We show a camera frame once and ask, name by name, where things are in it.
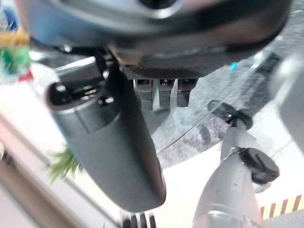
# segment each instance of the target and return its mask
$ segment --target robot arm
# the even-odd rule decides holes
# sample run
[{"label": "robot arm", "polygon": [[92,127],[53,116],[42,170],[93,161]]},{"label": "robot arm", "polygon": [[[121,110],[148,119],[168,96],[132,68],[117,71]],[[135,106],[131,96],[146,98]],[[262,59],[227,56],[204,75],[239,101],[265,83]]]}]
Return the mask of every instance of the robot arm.
[{"label": "robot arm", "polygon": [[[17,0],[16,5],[26,29],[40,43],[66,54],[96,58],[96,76],[51,85],[47,105],[72,152],[98,186],[122,208],[138,212],[160,206],[166,190],[153,142],[128,80],[136,80],[144,92],[142,101],[151,103],[152,96],[144,95],[151,95],[153,80],[167,92],[178,79],[178,104],[187,106],[199,77],[249,57],[268,44],[283,28],[291,2]],[[170,93],[166,94],[169,97],[165,100],[170,100]],[[238,197],[244,202],[254,201],[250,171],[241,163],[238,155],[231,155],[208,183],[218,190],[229,187],[233,201],[224,200],[229,199],[229,192],[219,191],[224,196],[222,202],[207,191],[225,209]],[[240,165],[243,171],[235,173],[233,165]],[[238,174],[241,191],[233,185]],[[260,225],[256,210],[234,213],[245,208],[244,202],[232,207],[231,212],[223,210],[220,218],[230,213],[237,219],[246,215]],[[211,211],[219,208],[206,203],[211,208],[199,210],[197,221],[210,219],[219,226],[225,218],[217,223],[217,215]]]},{"label": "robot arm", "polygon": [[[227,113],[227,104],[218,110]],[[247,129],[251,127],[248,116],[233,111],[223,139],[221,163],[206,184],[199,200],[193,228],[264,228],[253,182],[267,184],[279,176],[274,161],[260,151],[260,146]]]}]

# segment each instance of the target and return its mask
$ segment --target gray robot arm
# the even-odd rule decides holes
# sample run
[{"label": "gray robot arm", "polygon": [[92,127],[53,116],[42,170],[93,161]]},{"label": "gray robot arm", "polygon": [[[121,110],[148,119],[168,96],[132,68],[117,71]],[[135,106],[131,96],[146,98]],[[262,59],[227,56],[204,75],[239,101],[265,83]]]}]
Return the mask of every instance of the gray robot arm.
[{"label": "gray robot arm", "polygon": [[272,73],[270,93],[281,119],[304,151],[304,48],[301,45],[285,58]]},{"label": "gray robot arm", "polygon": [[279,169],[259,150],[244,122],[231,122],[224,137],[221,163],[210,177],[199,200],[193,228],[263,228],[253,181],[266,184]]},{"label": "gray robot arm", "polygon": [[263,228],[251,171],[235,153],[210,177],[200,198],[193,228]]}]

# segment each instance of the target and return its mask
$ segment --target green plant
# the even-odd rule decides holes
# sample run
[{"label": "green plant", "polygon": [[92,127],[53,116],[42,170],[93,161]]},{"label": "green plant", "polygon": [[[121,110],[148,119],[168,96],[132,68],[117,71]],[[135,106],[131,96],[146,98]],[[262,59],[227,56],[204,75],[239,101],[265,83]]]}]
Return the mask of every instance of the green plant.
[{"label": "green plant", "polygon": [[49,172],[49,178],[52,183],[59,177],[66,177],[69,172],[74,175],[76,170],[82,171],[83,169],[68,146],[63,152],[52,154],[52,156],[58,160],[57,163],[51,166]]}]

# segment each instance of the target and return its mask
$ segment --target gray carpet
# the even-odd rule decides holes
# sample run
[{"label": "gray carpet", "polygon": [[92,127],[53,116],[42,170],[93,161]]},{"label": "gray carpet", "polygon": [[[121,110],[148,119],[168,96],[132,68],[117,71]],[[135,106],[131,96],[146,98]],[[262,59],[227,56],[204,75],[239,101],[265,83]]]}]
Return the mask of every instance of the gray carpet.
[{"label": "gray carpet", "polygon": [[304,210],[265,220],[267,228],[303,228]]},{"label": "gray carpet", "polygon": [[[265,51],[272,51],[283,58],[304,43],[302,9],[304,0],[294,1],[286,27]],[[269,73],[249,74],[253,64],[251,57],[241,61],[233,74],[229,66],[224,66],[201,78],[191,92],[188,108],[175,107],[176,98],[173,97],[170,112],[161,110],[156,115],[146,114],[146,117],[150,115],[146,118],[148,124],[158,126],[157,129],[152,127],[151,132],[163,168],[192,158],[222,140],[227,124],[209,113],[206,106],[211,100],[224,101],[250,116],[270,101],[267,89]]]}]

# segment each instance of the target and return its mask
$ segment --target black cap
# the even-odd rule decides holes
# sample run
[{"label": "black cap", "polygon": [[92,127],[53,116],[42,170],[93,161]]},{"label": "black cap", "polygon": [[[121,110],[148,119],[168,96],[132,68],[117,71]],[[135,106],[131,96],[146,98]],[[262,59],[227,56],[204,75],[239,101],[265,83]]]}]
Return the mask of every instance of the black cap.
[{"label": "black cap", "polygon": [[252,180],[258,184],[267,184],[280,175],[279,167],[262,151],[255,148],[245,148],[239,155],[252,171]]}]

